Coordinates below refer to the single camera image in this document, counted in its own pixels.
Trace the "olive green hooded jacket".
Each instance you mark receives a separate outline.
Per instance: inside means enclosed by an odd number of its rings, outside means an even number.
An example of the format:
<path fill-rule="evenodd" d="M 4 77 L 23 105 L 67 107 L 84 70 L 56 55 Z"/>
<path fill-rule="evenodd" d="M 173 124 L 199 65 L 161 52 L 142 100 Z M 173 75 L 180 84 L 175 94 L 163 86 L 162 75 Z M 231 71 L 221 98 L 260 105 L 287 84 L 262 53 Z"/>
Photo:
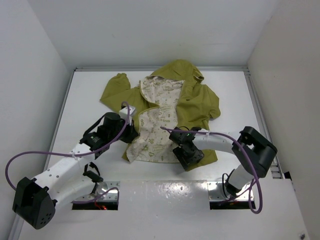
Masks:
<path fill-rule="evenodd" d="M 198 68 L 177 59 L 157 69 L 132 87 L 125 73 L 112 77 L 100 102 L 118 112 L 123 101 L 135 107 L 138 132 L 123 158 L 129 162 L 178 163 L 176 148 L 165 130 L 182 127 L 209 129 L 209 121 L 221 115 L 219 97 L 205 84 Z"/>

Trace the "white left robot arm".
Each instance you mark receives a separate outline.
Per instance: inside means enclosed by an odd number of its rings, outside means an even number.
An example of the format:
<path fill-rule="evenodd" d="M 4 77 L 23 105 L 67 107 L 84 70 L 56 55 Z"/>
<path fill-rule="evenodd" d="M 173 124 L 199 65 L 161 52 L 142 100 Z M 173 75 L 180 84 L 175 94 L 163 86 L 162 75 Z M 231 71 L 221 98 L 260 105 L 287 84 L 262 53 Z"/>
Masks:
<path fill-rule="evenodd" d="M 15 190 L 13 211 L 34 229 L 46 226 L 59 207 L 80 204 L 104 179 L 96 161 L 116 141 L 131 143 L 138 133 L 132 107 L 107 112 L 83 134 L 79 143 L 57 163 L 32 179 L 22 178 Z"/>

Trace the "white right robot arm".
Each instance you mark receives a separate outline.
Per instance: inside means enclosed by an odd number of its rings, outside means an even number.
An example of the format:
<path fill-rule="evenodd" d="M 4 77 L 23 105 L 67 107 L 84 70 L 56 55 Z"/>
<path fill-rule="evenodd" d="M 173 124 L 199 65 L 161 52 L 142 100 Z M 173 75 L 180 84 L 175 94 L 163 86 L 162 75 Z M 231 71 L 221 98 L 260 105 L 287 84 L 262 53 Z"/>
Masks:
<path fill-rule="evenodd" d="M 190 170 L 205 158 L 205 150 L 233 154 L 240 162 L 224 184 L 224 191 L 235 197 L 250 181 L 265 178 L 278 149 L 255 128 L 245 126 L 235 139 L 231 133 L 212 132 L 200 127 L 182 130 L 167 128 L 169 139 L 177 145 L 173 154 L 185 170 Z"/>

